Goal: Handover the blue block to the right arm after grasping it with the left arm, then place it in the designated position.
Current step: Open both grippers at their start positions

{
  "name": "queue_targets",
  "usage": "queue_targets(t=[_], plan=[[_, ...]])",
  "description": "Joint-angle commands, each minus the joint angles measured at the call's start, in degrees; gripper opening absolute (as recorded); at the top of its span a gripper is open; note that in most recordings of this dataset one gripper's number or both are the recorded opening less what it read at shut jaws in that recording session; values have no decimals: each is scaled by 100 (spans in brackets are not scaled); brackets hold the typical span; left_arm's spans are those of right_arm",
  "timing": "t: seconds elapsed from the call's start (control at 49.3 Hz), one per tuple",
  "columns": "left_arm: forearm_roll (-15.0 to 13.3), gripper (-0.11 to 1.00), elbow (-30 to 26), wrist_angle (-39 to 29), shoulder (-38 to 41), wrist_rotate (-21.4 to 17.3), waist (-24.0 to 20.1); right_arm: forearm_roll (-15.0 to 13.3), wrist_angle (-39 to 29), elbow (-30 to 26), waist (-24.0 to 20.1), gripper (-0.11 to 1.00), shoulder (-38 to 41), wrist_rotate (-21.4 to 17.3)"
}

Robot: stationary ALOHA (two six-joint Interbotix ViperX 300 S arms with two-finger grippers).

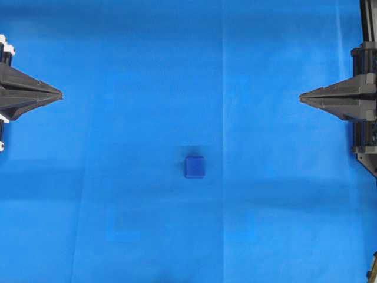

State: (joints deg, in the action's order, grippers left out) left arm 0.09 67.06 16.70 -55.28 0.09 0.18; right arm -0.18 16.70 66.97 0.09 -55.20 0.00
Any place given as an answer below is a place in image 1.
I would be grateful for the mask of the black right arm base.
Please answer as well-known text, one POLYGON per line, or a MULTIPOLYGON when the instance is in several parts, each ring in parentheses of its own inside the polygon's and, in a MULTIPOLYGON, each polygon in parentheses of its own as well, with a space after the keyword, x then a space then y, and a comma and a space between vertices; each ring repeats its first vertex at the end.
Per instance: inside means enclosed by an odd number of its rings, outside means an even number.
POLYGON ((358 162, 374 177, 376 177, 376 146, 356 146, 353 148, 358 162))

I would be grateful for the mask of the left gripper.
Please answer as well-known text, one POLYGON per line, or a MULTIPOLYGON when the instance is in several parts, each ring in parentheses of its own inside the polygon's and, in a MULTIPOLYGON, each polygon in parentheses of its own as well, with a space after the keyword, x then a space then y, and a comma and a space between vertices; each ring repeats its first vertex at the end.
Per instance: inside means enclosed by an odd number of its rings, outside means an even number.
POLYGON ((62 99, 62 92, 10 67, 15 48, 1 34, 1 151, 4 151, 4 125, 38 107, 62 99))

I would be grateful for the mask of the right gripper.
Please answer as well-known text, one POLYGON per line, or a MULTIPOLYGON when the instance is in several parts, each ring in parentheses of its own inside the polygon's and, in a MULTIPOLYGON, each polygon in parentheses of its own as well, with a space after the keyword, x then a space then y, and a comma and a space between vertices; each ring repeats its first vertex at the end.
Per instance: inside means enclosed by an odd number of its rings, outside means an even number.
POLYGON ((351 51, 353 76, 300 95, 300 102, 353 123, 355 151, 372 152, 376 147, 376 48, 364 42, 351 51), (359 96, 360 99, 329 98, 359 96))

